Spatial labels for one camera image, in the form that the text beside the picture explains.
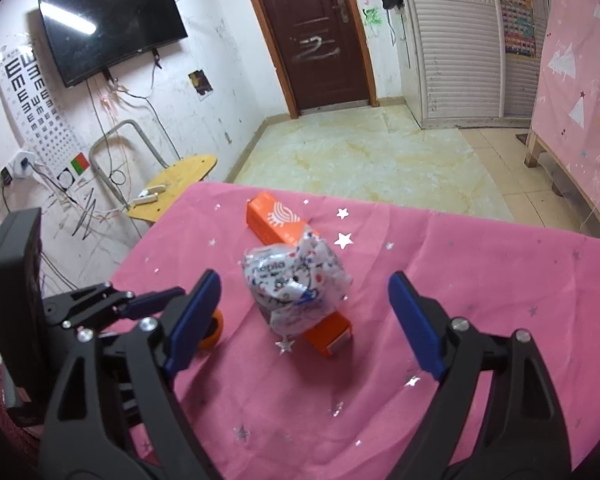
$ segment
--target white plastic bag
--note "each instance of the white plastic bag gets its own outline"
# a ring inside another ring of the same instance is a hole
[[[298,247],[276,244],[244,255],[244,277],[271,329],[285,338],[333,313],[351,277],[329,245],[306,228]]]

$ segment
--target flat-screen tv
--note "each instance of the flat-screen tv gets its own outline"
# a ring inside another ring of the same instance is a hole
[[[38,0],[67,87],[147,50],[187,37],[175,0]]]

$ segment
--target marble floor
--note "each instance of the marble floor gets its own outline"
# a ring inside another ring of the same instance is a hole
[[[405,105],[269,126],[235,182],[578,231],[521,130],[421,130]]]

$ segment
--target orange box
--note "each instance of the orange box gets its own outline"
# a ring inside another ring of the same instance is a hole
[[[247,225],[265,245],[298,245],[307,225],[266,191],[247,204]]]
[[[263,191],[247,204],[247,225],[265,245],[282,243],[295,247],[307,222]],[[351,339],[351,334],[350,321],[336,311],[302,335],[321,354],[330,356]]]

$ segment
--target orange object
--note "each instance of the orange object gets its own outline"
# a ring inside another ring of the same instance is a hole
[[[302,335],[322,355],[328,357],[334,355],[344,346],[344,343],[351,339],[351,323],[336,310]]]
[[[220,309],[216,308],[213,316],[211,317],[211,324],[209,325],[204,338],[202,341],[200,341],[200,343],[198,343],[198,350],[211,350],[214,346],[216,346],[218,341],[220,341],[223,328],[224,317],[222,316]]]
[[[307,222],[264,191],[247,204],[247,225],[265,245],[282,243],[295,247]],[[302,335],[321,354],[331,356],[351,339],[351,323],[336,311]]]
[[[264,191],[247,204],[247,225],[263,244],[296,246],[307,224],[282,202]]]

